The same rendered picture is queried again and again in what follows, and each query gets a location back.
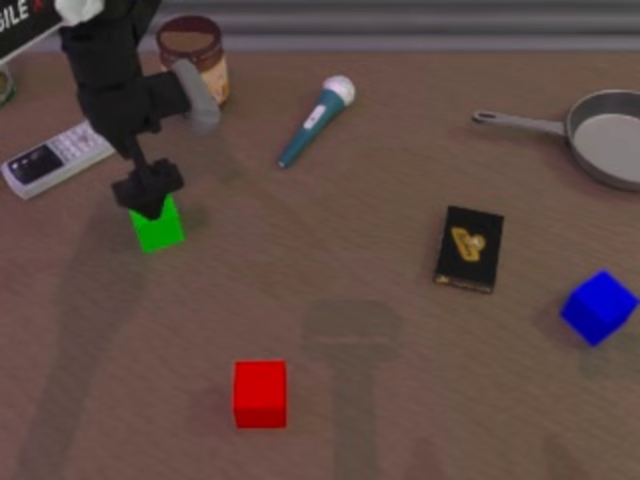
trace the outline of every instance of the white remote control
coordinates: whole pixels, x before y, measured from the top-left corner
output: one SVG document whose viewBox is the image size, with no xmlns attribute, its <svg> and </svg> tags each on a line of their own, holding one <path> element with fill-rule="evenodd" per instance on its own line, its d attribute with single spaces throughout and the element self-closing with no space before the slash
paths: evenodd
<svg viewBox="0 0 640 480">
<path fill-rule="evenodd" d="M 28 200 L 115 153 L 83 122 L 2 164 L 9 188 Z"/>
</svg>

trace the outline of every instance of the jar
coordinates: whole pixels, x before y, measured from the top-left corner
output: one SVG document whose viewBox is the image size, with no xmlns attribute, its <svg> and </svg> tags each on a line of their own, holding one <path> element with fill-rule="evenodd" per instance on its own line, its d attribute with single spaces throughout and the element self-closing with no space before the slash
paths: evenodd
<svg viewBox="0 0 640 480">
<path fill-rule="evenodd" d="M 176 17 L 156 33 L 160 63 L 167 71 L 177 60 L 193 63 L 209 92 L 222 107 L 229 98 L 229 74 L 222 46 L 222 31 L 217 23 L 196 15 Z"/>
<path fill-rule="evenodd" d="M 0 65 L 0 107 L 3 107 L 13 98 L 16 87 L 9 73 L 8 65 Z"/>
</svg>

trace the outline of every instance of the tabletop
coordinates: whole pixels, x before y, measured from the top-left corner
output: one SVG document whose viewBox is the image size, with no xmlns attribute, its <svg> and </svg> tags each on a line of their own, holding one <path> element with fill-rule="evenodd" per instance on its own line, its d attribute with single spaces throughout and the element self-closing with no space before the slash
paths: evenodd
<svg viewBox="0 0 640 480">
<path fill-rule="evenodd" d="M 186 241 L 151 255 L 110 190 L 128 162 L 28 202 L 2 185 L 0 478 L 638 477 L 640 319 L 591 349 L 559 311 L 601 269 L 639 291 L 640 200 L 556 138 L 470 121 L 561 120 L 637 88 L 638 60 L 231 53 L 213 134 L 172 118 L 142 138 L 186 181 Z M 62 56 L 12 70 L 2 158 L 82 119 Z M 279 170 L 335 74 L 356 101 Z M 449 205 L 505 218 L 490 295 L 432 281 Z M 233 426 L 245 358 L 287 361 L 287 429 Z"/>
</svg>

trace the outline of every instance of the black book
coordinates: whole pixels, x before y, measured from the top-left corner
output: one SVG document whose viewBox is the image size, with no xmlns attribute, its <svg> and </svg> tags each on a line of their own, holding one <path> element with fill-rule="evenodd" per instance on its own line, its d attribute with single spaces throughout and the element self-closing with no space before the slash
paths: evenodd
<svg viewBox="0 0 640 480">
<path fill-rule="evenodd" d="M 0 0 L 0 64 L 60 26 L 54 0 Z"/>
<path fill-rule="evenodd" d="M 504 217 L 449 207 L 434 281 L 483 293 L 496 283 Z"/>
</svg>

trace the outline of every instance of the frying pan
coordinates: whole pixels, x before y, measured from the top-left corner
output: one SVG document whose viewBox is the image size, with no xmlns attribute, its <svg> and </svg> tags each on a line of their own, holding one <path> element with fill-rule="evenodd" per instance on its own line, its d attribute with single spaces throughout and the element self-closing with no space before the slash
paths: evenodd
<svg viewBox="0 0 640 480">
<path fill-rule="evenodd" d="M 619 190 L 640 191 L 640 92 L 603 90 L 579 100 L 564 122 L 479 111 L 476 123 L 562 136 L 582 169 Z"/>
</svg>

